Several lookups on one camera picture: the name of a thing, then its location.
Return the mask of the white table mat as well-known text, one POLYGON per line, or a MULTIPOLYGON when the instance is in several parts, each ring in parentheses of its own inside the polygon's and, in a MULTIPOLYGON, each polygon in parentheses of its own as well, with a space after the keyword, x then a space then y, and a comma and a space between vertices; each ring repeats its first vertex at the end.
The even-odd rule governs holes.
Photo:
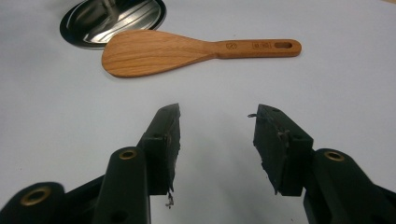
POLYGON ((293 38, 293 58, 210 60, 117 78, 97 50, 60 35, 81 0, 0 0, 0 209, 21 189, 75 189, 135 145, 156 111, 180 107, 175 190, 152 224, 307 224, 274 191, 253 145, 259 105, 317 148, 350 157, 396 192, 396 4, 385 0, 164 0, 165 32, 197 39, 293 38))

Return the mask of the wooden rice paddle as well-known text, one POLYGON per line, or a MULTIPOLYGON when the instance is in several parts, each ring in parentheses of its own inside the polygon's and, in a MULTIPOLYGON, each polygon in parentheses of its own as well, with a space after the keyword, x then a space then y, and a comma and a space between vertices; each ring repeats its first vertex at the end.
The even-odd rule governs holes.
POLYGON ((114 35, 102 54, 102 66, 114 77, 150 76, 212 59, 295 57, 293 39, 203 41, 161 31, 136 30, 114 35))

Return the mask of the steel utensil rack with hooks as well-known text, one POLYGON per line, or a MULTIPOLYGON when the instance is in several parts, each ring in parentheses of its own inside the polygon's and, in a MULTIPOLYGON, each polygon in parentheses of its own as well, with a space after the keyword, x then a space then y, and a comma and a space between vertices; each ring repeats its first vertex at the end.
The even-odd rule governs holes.
POLYGON ((73 46, 102 49, 117 33, 155 30, 164 21, 163 0, 83 0, 60 23, 60 34, 73 46))

